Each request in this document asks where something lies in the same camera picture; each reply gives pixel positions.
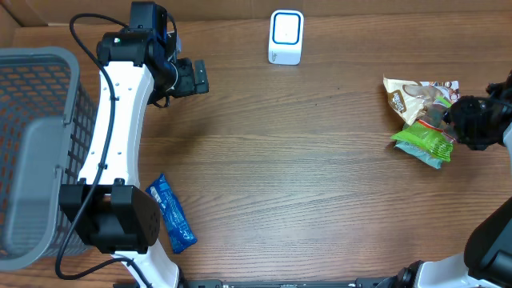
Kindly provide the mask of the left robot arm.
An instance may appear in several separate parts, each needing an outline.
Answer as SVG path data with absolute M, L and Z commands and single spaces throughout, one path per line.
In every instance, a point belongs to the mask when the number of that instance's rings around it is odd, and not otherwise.
M 71 233 L 109 264 L 123 264 L 137 287 L 187 284 L 158 239 L 159 200 L 141 190 L 138 173 L 146 108 L 209 90 L 204 62 L 181 58 L 180 49 L 172 15 L 155 2 L 133 2 L 130 20 L 89 52 L 100 75 L 97 117 L 78 180 L 59 194 Z

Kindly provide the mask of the mint green snack packet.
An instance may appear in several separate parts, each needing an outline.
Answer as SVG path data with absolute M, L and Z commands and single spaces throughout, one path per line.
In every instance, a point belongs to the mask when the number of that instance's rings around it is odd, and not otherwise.
M 404 151 L 405 153 L 407 153 L 409 155 L 416 157 L 417 159 L 424 162 L 428 166 L 431 166 L 437 170 L 439 170 L 442 167 L 443 160 L 432 156 L 428 152 L 422 150 L 418 146 L 413 145 L 409 142 L 396 141 L 394 147 Z

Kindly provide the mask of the beige cookie bag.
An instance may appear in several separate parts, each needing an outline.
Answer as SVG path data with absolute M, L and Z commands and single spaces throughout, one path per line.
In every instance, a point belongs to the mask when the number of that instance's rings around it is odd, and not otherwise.
M 416 82 L 383 78 L 390 107 L 407 124 L 412 125 L 432 105 L 449 108 L 461 95 L 459 81 Z

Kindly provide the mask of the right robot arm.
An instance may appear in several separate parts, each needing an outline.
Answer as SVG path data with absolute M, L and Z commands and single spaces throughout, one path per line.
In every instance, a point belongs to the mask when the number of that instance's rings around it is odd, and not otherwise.
M 511 150 L 511 77 L 486 88 L 487 98 L 464 96 L 447 117 L 461 144 L 484 150 L 500 144 Z M 377 288 L 495 288 L 511 286 L 511 200 L 471 234 L 463 254 L 437 262 L 416 262 Z

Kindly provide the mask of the green snack bag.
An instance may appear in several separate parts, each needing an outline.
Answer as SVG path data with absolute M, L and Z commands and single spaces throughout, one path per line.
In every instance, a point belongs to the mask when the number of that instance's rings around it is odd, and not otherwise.
M 412 125 L 406 124 L 401 131 L 392 135 L 391 139 L 409 142 L 443 162 L 450 162 L 457 137 L 453 127 L 444 120 L 449 108 L 432 105 L 425 115 Z

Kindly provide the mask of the blue snack bar wrapper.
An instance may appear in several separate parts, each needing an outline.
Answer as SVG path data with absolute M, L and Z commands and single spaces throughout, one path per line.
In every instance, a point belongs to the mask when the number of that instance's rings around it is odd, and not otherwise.
M 175 254 L 180 254 L 195 244 L 198 240 L 186 220 L 182 206 L 173 193 L 165 175 L 160 174 L 146 188 L 146 192 L 156 200 L 160 207 L 172 251 Z

